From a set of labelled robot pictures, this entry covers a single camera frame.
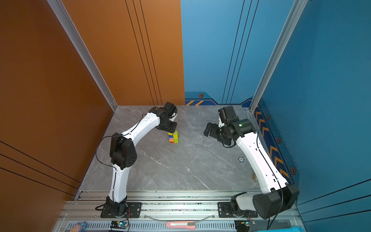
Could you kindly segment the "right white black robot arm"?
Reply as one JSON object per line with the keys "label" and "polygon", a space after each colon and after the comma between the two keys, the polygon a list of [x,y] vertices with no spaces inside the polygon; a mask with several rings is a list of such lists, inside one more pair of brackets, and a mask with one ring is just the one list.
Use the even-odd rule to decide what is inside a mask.
{"label": "right white black robot arm", "polygon": [[248,211],[254,211],[262,219],[268,219],[294,205],[300,193],[298,187],[289,184],[280,174],[264,150],[257,129],[249,120],[226,123],[223,126],[208,123],[204,135],[217,139],[225,148],[230,148],[229,143],[234,142],[245,154],[258,179],[260,194],[244,192],[232,197],[231,208],[235,216],[241,217]]}

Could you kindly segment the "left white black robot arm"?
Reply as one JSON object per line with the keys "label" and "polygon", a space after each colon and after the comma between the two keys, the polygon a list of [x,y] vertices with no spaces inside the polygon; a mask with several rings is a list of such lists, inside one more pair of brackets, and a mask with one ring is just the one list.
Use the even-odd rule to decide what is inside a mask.
{"label": "left white black robot arm", "polygon": [[96,207],[102,218],[128,218],[127,184],[131,166],[137,160],[135,147],[152,129],[174,133],[177,107],[167,102],[163,107],[153,107],[134,126],[122,133],[104,136],[111,139],[109,156],[111,164],[100,164],[111,167],[113,178],[109,195],[103,205]]}

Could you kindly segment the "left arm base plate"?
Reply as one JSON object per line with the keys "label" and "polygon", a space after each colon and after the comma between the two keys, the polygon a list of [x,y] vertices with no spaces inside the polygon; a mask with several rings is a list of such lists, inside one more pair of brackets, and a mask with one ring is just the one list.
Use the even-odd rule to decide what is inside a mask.
{"label": "left arm base plate", "polygon": [[101,218],[139,218],[142,203],[105,203],[103,205]]}

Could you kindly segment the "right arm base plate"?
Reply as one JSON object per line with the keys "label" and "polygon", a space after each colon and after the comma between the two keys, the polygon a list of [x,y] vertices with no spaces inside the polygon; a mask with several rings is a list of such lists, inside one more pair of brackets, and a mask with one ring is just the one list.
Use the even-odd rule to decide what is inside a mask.
{"label": "right arm base plate", "polygon": [[218,215],[220,218],[257,218],[258,214],[255,211],[241,211],[234,212],[230,202],[219,202],[218,206]]}

